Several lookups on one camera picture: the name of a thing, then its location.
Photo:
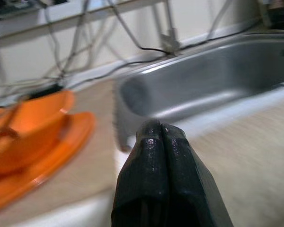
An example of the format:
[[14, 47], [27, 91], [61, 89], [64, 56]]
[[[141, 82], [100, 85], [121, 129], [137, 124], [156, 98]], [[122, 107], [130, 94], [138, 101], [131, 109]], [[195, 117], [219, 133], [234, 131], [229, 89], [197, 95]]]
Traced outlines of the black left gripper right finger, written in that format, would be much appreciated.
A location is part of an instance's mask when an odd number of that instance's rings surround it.
[[231, 227], [217, 184], [178, 127], [162, 124], [169, 174], [169, 227]]

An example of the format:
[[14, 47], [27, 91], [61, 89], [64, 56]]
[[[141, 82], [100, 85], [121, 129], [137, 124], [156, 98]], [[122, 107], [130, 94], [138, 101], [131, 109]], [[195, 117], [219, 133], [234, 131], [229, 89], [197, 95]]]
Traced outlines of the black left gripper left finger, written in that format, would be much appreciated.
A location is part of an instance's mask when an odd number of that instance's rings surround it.
[[144, 122], [117, 179], [111, 225], [164, 227], [169, 206], [169, 179], [161, 124]]

